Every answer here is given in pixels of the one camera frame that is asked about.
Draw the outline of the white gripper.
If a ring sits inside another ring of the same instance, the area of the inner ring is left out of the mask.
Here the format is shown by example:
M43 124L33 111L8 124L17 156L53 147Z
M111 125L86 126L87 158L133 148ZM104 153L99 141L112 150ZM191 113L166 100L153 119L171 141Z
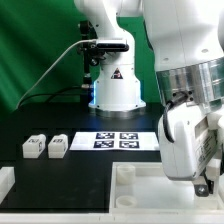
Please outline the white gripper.
M170 180L194 180L195 194L208 197L208 184L200 175L221 148L216 122L210 122L200 106L183 103L160 118L158 141L165 175Z

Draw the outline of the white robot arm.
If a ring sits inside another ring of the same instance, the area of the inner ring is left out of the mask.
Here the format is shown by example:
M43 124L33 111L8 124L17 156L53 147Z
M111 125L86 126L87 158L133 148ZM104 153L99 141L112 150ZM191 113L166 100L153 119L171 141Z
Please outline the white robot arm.
M89 106L123 116L145 103L132 72L134 39L118 18L142 16L164 112L158 141L166 176L190 181L199 197L214 193L210 164L224 141L224 49L218 29L224 0L74 0L93 25L100 63Z

